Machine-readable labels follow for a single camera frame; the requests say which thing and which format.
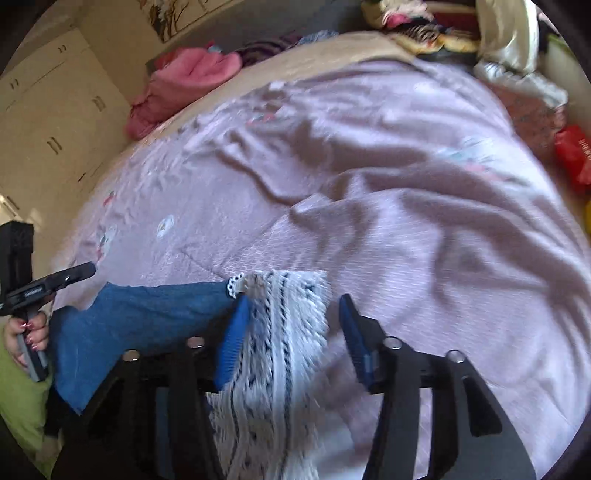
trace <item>green clothing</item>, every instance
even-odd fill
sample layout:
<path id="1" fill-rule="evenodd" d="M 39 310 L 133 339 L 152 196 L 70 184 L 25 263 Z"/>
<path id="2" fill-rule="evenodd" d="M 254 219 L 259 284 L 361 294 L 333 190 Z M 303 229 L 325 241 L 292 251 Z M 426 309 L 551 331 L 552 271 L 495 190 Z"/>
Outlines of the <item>green clothing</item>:
<path id="1" fill-rule="evenodd" d="M 0 414 L 23 451 L 49 478 L 55 459 L 39 464 L 35 461 L 35 454 L 43 443 L 46 402 L 52 377 L 50 375 L 44 382 L 32 382 L 4 347 L 4 326 L 0 327 L 0 333 Z"/>

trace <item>lace trim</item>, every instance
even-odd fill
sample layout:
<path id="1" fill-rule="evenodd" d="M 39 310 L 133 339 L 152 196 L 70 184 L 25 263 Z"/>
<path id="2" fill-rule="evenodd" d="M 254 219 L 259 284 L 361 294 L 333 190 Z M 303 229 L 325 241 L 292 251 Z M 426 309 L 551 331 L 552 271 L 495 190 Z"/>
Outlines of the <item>lace trim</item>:
<path id="1" fill-rule="evenodd" d="M 230 278 L 226 288 L 228 289 L 228 295 L 230 295 L 233 299 L 235 299 L 239 293 L 246 293 L 246 281 L 244 273 L 239 273 L 238 275 L 234 275 L 232 278 Z"/>
<path id="2" fill-rule="evenodd" d="M 322 412 L 314 392 L 328 331 L 326 274 L 255 272 L 239 280 L 232 292 L 251 299 L 251 328 L 233 380 L 209 395 L 222 469 L 228 480 L 317 480 L 314 425 Z"/>

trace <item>metal screw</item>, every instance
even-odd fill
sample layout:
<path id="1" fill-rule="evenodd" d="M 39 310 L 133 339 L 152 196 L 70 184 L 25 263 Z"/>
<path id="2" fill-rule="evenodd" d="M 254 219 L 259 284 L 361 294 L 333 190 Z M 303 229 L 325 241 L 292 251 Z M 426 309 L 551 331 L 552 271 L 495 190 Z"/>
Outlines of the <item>metal screw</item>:
<path id="1" fill-rule="evenodd" d="M 386 337 L 382 344 L 390 350 L 398 350 L 399 348 L 402 348 L 402 340 L 396 337 Z"/>
<path id="2" fill-rule="evenodd" d="M 466 355 L 464 355 L 461 351 L 459 350 L 449 350 L 447 353 L 447 357 L 452 361 L 455 362 L 457 364 L 461 364 L 465 359 L 466 359 Z"/>
<path id="3" fill-rule="evenodd" d="M 127 350 L 123 354 L 124 362 L 135 362 L 137 360 L 139 360 L 139 352 L 137 350 Z"/>
<path id="4" fill-rule="evenodd" d="M 187 340 L 187 346 L 193 349 L 201 348 L 205 346 L 205 340 L 203 337 L 191 337 Z"/>

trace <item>red plastic bag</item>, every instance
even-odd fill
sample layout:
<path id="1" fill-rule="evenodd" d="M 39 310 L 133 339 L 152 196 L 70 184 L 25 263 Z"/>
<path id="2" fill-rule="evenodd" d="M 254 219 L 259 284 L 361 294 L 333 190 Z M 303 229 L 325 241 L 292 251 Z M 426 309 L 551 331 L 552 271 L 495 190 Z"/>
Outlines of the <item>red plastic bag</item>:
<path id="1" fill-rule="evenodd" d="M 577 191 L 591 185 L 591 144 L 578 125 L 562 129 L 554 139 L 556 155 Z"/>

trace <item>bedsheet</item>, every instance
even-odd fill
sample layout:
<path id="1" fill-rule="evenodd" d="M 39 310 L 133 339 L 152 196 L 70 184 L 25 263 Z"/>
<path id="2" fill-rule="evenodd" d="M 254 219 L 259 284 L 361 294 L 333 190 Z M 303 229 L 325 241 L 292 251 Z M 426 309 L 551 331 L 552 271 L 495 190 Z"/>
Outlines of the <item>bedsheet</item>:
<path id="1" fill-rule="evenodd" d="M 364 62 L 199 115 L 118 164 L 60 258 L 98 271 L 56 307 L 88 306 L 107 281 L 325 270 L 334 298 L 352 294 L 388 334 L 465 351 L 539 477 L 587 412 L 586 238 L 499 101 L 451 67 Z M 334 462 L 359 465 L 381 399 L 355 381 L 336 304 L 327 316 L 327 387 L 313 394 L 353 440 Z"/>

